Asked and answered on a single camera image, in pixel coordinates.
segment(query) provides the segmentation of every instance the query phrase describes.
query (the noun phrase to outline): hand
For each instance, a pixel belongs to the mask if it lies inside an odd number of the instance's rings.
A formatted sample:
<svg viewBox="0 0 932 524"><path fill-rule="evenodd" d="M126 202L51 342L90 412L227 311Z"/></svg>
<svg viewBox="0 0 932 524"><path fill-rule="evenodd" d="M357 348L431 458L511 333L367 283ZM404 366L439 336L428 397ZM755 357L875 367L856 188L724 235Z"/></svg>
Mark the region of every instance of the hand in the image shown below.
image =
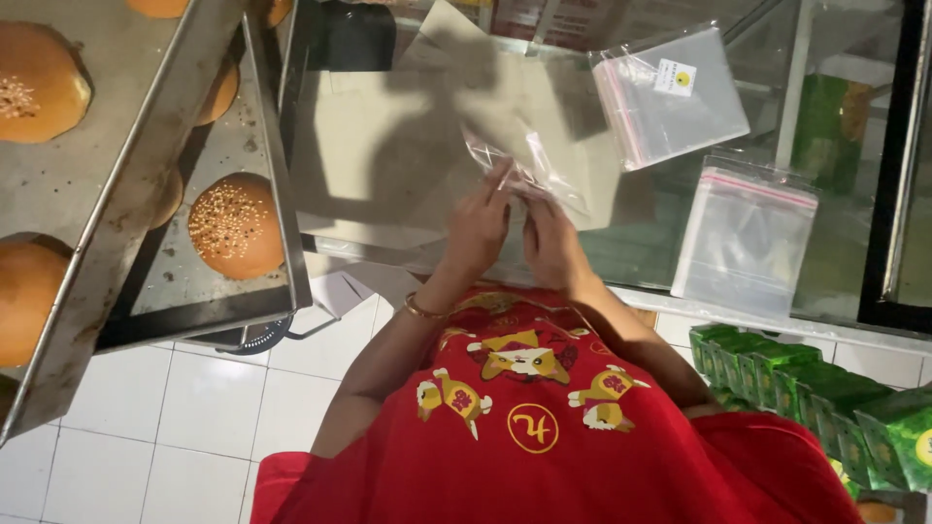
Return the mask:
<svg viewBox="0 0 932 524"><path fill-rule="evenodd" d="M508 200L512 196L499 185L512 163L511 159L499 162L475 193L457 203L450 216L449 240L438 271L456 274L469 285L499 259L508 235Z"/></svg>
<svg viewBox="0 0 932 524"><path fill-rule="evenodd" d="M569 300L583 300L605 288L589 267L576 227L563 210L549 200L526 199L528 219L524 228L525 259L534 280L559 290Z"/></svg>

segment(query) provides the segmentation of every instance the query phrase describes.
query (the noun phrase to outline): person's left hand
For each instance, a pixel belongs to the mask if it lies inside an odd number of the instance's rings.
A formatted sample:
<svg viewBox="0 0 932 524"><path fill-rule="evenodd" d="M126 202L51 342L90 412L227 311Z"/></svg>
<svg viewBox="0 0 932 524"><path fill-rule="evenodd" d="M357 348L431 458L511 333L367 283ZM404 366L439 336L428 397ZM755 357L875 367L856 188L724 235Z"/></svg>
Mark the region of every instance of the person's left hand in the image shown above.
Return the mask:
<svg viewBox="0 0 932 524"><path fill-rule="evenodd" d="M495 264L508 235L508 188L499 189L501 179L512 168L503 160L486 175L482 186L457 204L450 216L450 235L438 270L445 269L472 284Z"/></svg>

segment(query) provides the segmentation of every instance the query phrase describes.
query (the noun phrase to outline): sesame seeds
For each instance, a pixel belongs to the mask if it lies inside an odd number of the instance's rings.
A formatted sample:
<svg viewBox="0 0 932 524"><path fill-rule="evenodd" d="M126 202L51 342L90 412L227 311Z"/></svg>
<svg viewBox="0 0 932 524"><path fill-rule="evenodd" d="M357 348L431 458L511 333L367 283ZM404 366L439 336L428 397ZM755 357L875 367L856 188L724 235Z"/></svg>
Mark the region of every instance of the sesame seeds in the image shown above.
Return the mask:
<svg viewBox="0 0 932 524"><path fill-rule="evenodd" d="M265 232L268 211L256 207L247 191L221 183L198 197L191 208L188 233L201 258L244 258L250 241Z"/></svg>
<svg viewBox="0 0 932 524"><path fill-rule="evenodd" d="M16 76L3 76L0 73L0 116L5 118L34 117L41 109L33 102L35 90L26 87Z"/></svg>

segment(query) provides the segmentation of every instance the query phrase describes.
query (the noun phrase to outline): plastic bag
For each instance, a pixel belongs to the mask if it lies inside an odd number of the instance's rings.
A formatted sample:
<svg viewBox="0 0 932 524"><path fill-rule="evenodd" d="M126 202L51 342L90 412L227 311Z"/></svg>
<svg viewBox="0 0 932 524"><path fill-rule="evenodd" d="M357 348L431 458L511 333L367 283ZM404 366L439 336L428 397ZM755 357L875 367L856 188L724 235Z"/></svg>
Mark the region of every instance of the plastic bag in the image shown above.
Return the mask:
<svg viewBox="0 0 932 524"><path fill-rule="evenodd" d="M560 173L554 170L550 160L547 159L547 153L543 149L540 135L536 131L529 129L526 124L522 124L522 126L525 128L528 157L533 161L533 165L528 165L529 162L522 162L515 158L512 169L501 179L499 188L508 187L514 193L533 199L554 200L565 207L569 207L577 214L588 216L589 208L586 205L585 197L565 177L560 176ZM492 168L500 160L514 156L514 154L504 154L498 148L479 138L466 126L461 126L461 128L469 154L479 163L482 172L486 175L492 171Z"/></svg>
<svg viewBox="0 0 932 524"><path fill-rule="evenodd" d="M589 61L626 171L750 132L714 21Z"/></svg>
<svg viewBox="0 0 932 524"><path fill-rule="evenodd" d="M706 157L670 295L788 317L818 206L801 180Z"/></svg>

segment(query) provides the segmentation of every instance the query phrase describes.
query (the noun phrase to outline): person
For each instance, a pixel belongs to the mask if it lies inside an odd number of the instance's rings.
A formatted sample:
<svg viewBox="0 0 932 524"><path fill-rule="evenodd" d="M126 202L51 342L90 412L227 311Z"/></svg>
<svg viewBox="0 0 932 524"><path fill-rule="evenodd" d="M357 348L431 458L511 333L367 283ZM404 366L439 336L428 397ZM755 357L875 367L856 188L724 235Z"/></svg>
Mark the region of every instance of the person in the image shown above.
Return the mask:
<svg viewBox="0 0 932 524"><path fill-rule="evenodd" d="M253 524L861 522L799 424L724 412L528 200L540 288L474 285L508 230L501 164L452 213L436 271L369 342L310 453L259 466Z"/></svg>

